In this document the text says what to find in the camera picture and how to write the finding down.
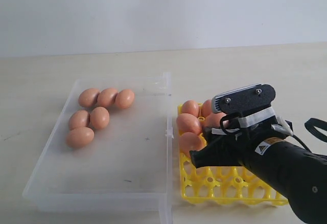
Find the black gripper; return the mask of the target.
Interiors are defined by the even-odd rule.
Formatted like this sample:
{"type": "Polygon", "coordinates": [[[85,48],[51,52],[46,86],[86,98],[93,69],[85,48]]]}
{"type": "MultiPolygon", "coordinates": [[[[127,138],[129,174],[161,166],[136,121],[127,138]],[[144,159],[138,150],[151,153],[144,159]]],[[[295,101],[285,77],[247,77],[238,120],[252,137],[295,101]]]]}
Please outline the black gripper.
{"type": "Polygon", "coordinates": [[[285,140],[287,135],[263,126],[230,144],[215,140],[237,134],[237,128],[203,127],[202,133],[207,145],[189,152],[195,168],[243,166],[285,197],[291,208],[317,207],[317,155],[307,146],[298,147],[285,140]]]}

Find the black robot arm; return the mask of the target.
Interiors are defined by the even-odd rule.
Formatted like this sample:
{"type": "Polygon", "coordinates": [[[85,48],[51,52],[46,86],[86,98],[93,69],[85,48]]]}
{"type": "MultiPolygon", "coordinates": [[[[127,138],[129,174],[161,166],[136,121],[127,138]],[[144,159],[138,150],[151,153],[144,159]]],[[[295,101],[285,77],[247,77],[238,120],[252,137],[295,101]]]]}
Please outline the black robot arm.
{"type": "Polygon", "coordinates": [[[284,196],[304,223],[326,223],[326,156],[313,153],[297,136],[260,123],[237,134],[215,135],[207,128],[208,145],[190,151],[196,168],[243,166],[284,196]]]}

